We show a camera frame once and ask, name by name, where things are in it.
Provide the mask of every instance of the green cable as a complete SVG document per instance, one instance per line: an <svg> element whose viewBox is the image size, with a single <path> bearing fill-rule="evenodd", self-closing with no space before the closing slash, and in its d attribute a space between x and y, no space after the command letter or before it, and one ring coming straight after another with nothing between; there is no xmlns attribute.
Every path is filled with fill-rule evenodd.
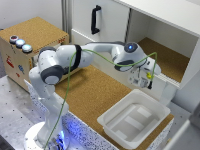
<svg viewBox="0 0 200 150"><path fill-rule="evenodd" d="M140 61L138 61L138 62L136 62L136 63L129 64L129 65L119 65L119 64L113 63L112 61L108 60L107 58L105 58L104 56L100 55L99 53L97 53L97 52L95 52L95 51L88 50L88 49L83 49L83 51L89 51L89 52L95 53L95 54L97 54L98 56L100 56L101 58L103 58L103 59L105 59L106 61L108 61L109 63L111 63L111 64L113 64L113 65L116 65L116 66L119 66L119 67L134 66L134 65L139 64L140 62L144 61L144 60L147 59L148 57L150 57L150 56L152 56L152 55L155 55L155 63L154 63L154 67L153 67L153 73L152 73L152 75L151 75L151 81L153 81L154 70L155 70L156 63L157 63L157 53L156 53L156 52L151 53L150 55L146 56L145 58L143 58L142 60L140 60ZM54 132L54 130L55 130L55 128L56 128L56 126L57 126L59 120L60 120L60 117L61 117L61 114L62 114L62 111L63 111L63 108L64 108L64 104L65 104L66 99L67 99L67 95L68 95L68 92L69 92L71 64L72 64L72 60L73 60L75 54L76 54L76 52L72 55L71 60L70 60L69 70L68 70L69 73L68 73L68 79L67 79L67 91L66 91L66 94L65 94L65 98L64 98L64 100L63 100L63 104L62 104L62 107L61 107L59 116L58 116L58 120L56 121L56 124L55 124L53 130L51 131L51 134L50 134L50 136L49 136L49 138L48 138L48 140L47 140L47 142L46 142L46 145L45 145L45 147L44 147L44 150L46 149L46 147L47 147L47 145L48 145L48 142L49 142L49 140L50 140L50 138L51 138L51 136L52 136L52 134L53 134L53 132Z"/></svg>

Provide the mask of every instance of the brown work surface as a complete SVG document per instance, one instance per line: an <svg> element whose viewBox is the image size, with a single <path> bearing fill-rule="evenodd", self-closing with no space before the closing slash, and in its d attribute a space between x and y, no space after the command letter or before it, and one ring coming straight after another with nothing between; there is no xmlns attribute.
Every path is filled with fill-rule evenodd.
<svg viewBox="0 0 200 150"><path fill-rule="evenodd" d="M56 85L56 93L63 98L66 90L67 80ZM128 87L95 67L89 66L71 76L70 89L66 101L72 113L119 149L123 149L104 133L103 127L97 122L97 118L130 92L131 89ZM173 116L169 115L137 150L145 150L172 119Z"/></svg>
<svg viewBox="0 0 200 150"><path fill-rule="evenodd" d="M162 73L178 82L181 82L190 60L188 57L183 56L149 38L143 39L138 44L146 54L157 52L158 64L162 69Z"/></svg>
<svg viewBox="0 0 200 150"><path fill-rule="evenodd" d="M37 51L50 43L62 39L68 34L40 17L32 18L5 30L0 31L0 37L9 42L12 35L32 46Z"/></svg>

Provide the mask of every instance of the cabinet handle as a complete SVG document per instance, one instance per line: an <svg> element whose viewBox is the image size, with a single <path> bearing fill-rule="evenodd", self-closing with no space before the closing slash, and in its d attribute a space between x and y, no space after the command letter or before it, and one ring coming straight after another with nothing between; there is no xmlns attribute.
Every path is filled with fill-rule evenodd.
<svg viewBox="0 0 200 150"><path fill-rule="evenodd" d="M94 8L92 10L92 24L91 24L91 30L92 30L92 34L96 34L98 32L100 32L100 30L98 28L96 28L96 12L101 10L101 7L96 5L96 8Z"/></svg>

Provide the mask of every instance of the cardboard box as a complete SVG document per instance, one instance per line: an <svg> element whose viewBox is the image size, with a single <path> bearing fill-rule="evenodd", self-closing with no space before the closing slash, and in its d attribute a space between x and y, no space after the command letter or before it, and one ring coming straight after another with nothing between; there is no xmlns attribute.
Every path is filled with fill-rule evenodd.
<svg viewBox="0 0 200 150"><path fill-rule="evenodd" d="M25 54L15 45L10 44L12 35L25 40L32 46L32 53ZM29 71L34 67L39 51L46 46L59 46L69 44L69 35L36 17L0 31L0 51L5 66L6 74L28 91L24 79L29 81Z"/></svg>

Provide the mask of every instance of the white plastic bin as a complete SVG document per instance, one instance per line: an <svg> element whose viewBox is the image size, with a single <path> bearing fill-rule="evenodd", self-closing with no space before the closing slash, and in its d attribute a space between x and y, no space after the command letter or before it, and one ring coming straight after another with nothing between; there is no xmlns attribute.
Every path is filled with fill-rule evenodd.
<svg viewBox="0 0 200 150"><path fill-rule="evenodd" d="M97 120L122 147L136 149L169 113L169 108L152 97L133 90Z"/></svg>

